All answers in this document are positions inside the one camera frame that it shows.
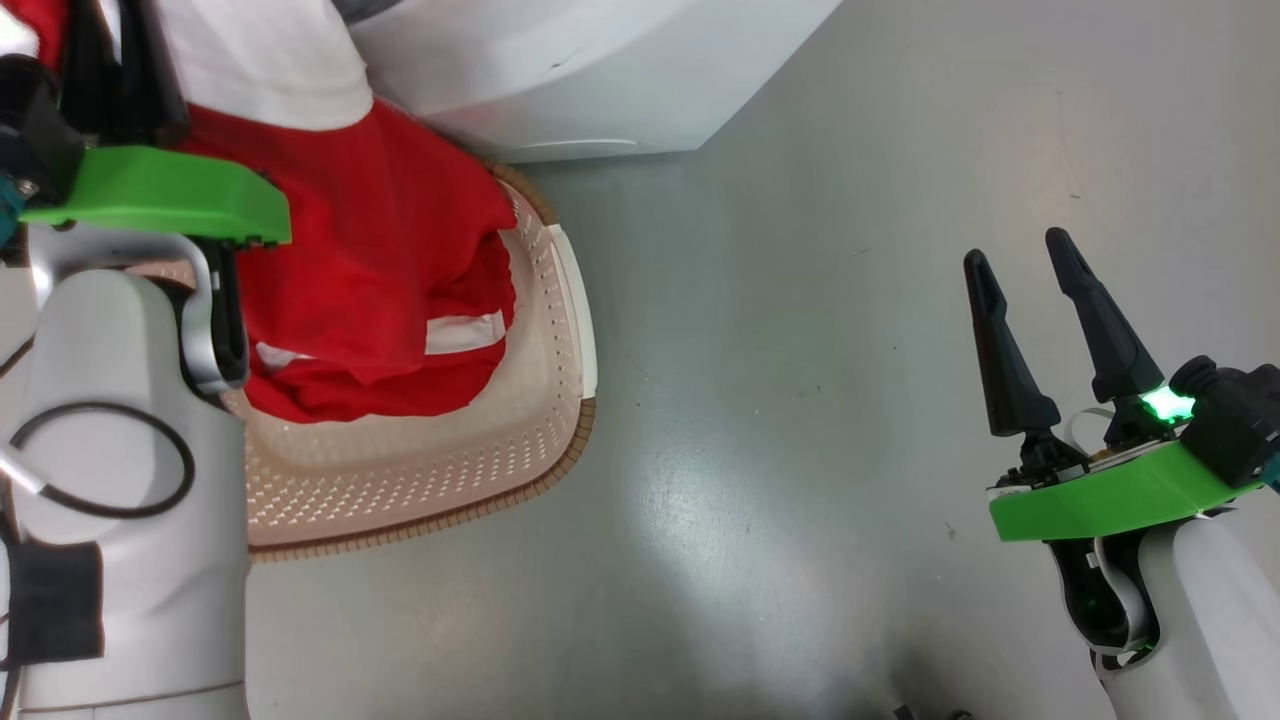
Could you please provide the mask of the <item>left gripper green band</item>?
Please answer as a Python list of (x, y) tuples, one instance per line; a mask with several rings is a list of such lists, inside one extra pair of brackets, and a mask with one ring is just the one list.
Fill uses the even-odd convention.
[[(60, 111), (87, 145), (175, 147), (189, 135), (155, 1), (69, 1)], [(285, 195), (247, 167), (148, 146), (88, 149), (68, 200), (28, 206), (26, 223), (183, 234), (237, 245), (292, 241)]]

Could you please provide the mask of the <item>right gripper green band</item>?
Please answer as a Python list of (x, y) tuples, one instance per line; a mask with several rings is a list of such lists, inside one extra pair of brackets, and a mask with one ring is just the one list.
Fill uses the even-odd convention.
[[(1044, 242), (1061, 292), (1076, 310), (1100, 402), (1157, 389), (1165, 374), (1126, 316), (1060, 227)], [(1041, 392), (1007, 322), (1009, 302), (986, 254), (963, 259), (975, 352), (989, 433), (1044, 436), (1061, 421), (1056, 402)], [(1004, 542), (1075, 541), (1117, 536), (1193, 518), (1262, 487), (1258, 478), (1231, 488), (1179, 438), (1112, 454), (1088, 471), (1051, 486), (987, 491), (988, 510)]]

